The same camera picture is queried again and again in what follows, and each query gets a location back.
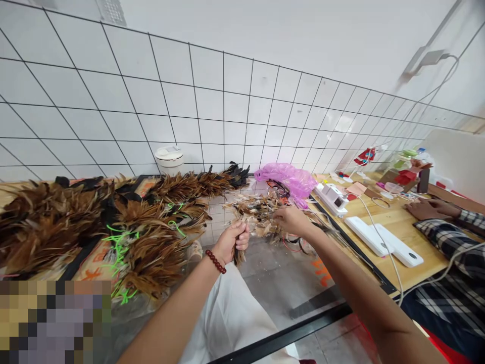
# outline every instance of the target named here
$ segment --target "white cloth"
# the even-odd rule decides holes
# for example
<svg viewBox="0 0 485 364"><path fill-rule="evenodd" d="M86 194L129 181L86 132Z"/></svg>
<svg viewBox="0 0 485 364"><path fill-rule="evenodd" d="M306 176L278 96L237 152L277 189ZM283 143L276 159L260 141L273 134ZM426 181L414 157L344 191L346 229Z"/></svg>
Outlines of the white cloth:
<svg viewBox="0 0 485 364"><path fill-rule="evenodd" d="M278 332L239 270L226 265L207 298L179 364L206 364ZM285 349L257 361L298 364Z"/></svg>

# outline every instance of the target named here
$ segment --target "red bead bracelet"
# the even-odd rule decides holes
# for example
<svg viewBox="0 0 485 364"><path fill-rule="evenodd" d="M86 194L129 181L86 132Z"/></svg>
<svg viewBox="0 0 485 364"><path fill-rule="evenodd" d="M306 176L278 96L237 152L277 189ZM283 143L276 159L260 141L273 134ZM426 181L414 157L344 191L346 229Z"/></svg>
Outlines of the red bead bracelet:
<svg viewBox="0 0 485 364"><path fill-rule="evenodd" d="M217 260L217 258L214 256L214 254L209 250L207 249L206 250L206 255L211 258L211 261L216 265L216 268L218 271L220 271L222 274L225 274L227 271L226 271L226 268L224 268L221 263L219 263L219 261Z"/></svg>

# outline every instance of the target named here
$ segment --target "white tiled wall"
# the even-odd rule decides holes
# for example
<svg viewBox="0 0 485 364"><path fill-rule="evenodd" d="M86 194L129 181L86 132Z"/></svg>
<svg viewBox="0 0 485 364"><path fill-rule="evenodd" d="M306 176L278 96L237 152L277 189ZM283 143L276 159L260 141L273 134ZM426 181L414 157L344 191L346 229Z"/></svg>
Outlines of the white tiled wall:
<svg viewBox="0 0 485 364"><path fill-rule="evenodd" d="M159 173L230 161L352 166L366 147L413 147L485 120L222 51L0 1L0 179Z"/></svg>

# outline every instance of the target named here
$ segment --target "white container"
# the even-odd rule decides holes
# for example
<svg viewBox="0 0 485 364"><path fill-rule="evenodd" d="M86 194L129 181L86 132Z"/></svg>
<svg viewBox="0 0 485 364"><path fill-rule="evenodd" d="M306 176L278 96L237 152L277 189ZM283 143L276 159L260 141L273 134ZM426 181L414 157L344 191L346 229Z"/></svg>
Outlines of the white container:
<svg viewBox="0 0 485 364"><path fill-rule="evenodd" d="M168 175L183 173L183 152L178 146L158 148L155 159L163 173Z"/></svg>

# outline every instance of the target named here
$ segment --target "forearm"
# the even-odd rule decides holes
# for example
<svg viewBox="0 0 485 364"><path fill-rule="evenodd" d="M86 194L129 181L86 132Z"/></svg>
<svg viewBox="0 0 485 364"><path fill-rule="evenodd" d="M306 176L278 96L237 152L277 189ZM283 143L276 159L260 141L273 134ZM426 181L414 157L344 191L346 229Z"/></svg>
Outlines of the forearm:
<svg viewBox="0 0 485 364"><path fill-rule="evenodd" d="M368 328L383 362L441 362L442 357L406 314L320 229L304 236L318 253L343 297Z"/></svg>
<svg viewBox="0 0 485 364"><path fill-rule="evenodd" d="M176 364L220 272L208 256L155 312L118 360L118 364Z"/></svg>

